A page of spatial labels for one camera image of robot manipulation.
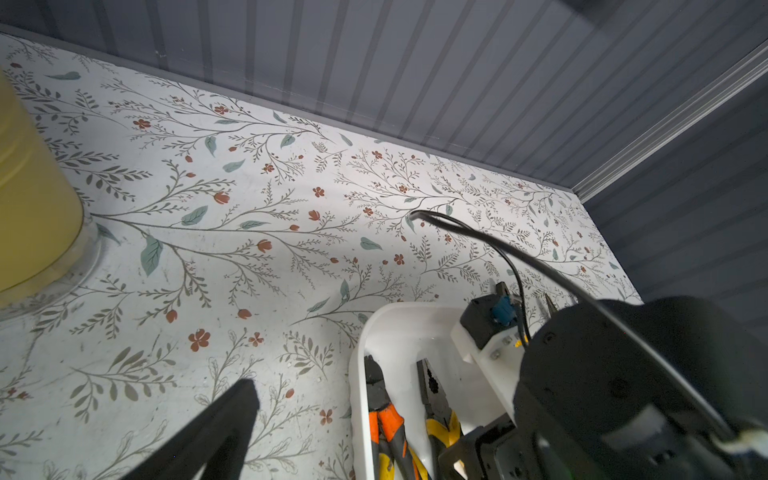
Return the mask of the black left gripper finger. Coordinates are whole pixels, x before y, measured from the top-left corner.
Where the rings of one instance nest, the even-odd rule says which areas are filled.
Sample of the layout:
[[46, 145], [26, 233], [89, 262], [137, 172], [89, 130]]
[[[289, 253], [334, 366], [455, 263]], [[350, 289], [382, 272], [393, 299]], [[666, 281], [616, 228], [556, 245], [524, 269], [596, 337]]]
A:
[[254, 382], [237, 381], [125, 477], [238, 479], [259, 407]]

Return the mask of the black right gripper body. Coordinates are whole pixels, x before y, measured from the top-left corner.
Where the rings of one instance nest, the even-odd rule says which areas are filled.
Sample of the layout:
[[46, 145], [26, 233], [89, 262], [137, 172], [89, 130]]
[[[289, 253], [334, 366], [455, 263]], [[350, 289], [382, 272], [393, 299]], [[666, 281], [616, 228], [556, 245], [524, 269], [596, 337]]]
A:
[[532, 430], [507, 414], [461, 436], [438, 456], [441, 479], [539, 479]]

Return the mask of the yellow black pliers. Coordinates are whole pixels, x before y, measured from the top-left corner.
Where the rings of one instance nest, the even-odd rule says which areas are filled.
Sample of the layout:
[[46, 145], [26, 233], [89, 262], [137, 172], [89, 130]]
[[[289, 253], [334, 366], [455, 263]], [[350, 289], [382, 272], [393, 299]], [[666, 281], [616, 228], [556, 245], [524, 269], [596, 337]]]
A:
[[416, 363], [420, 395], [425, 409], [425, 425], [432, 451], [432, 463], [439, 470], [439, 456], [463, 436], [457, 414], [449, 405], [447, 395], [429, 361]]

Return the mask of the orange black pliers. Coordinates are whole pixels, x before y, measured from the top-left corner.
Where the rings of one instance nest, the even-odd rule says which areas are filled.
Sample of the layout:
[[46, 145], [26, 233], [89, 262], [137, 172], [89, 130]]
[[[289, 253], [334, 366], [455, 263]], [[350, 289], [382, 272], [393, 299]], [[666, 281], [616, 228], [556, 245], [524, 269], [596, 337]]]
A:
[[403, 479], [428, 479], [407, 440], [404, 418], [389, 397], [380, 365], [367, 355], [364, 368], [374, 478], [393, 479], [398, 469]]

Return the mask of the white plastic storage box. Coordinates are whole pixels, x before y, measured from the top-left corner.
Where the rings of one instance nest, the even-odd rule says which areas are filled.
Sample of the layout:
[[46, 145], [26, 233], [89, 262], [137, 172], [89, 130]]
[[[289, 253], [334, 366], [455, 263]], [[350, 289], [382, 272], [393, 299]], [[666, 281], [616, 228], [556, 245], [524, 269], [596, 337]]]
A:
[[364, 358], [380, 365], [387, 393], [405, 420], [409, 445], [425, 467], [432, 469], [419, 391], [416, 362], [425, 358], [445, 388], [463, 431], [484, 426], [505, 413], [481, 369], [463, 360], [451, 339], [463, 310], [426, 302], [392, 303], [367, 321], [349, 362], [354, 470], [358, 479], [375, 477], [365, 387]]

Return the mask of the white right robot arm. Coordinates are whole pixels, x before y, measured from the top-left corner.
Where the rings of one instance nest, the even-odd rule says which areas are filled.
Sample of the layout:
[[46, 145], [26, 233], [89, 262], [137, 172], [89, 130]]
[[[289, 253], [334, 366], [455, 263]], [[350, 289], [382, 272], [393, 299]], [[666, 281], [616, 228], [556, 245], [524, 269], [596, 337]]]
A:
[[483, 375], [505, 414], [441, 453], [446, 479], [763, 479], [767, 348], [710, 301], [557, 311]]

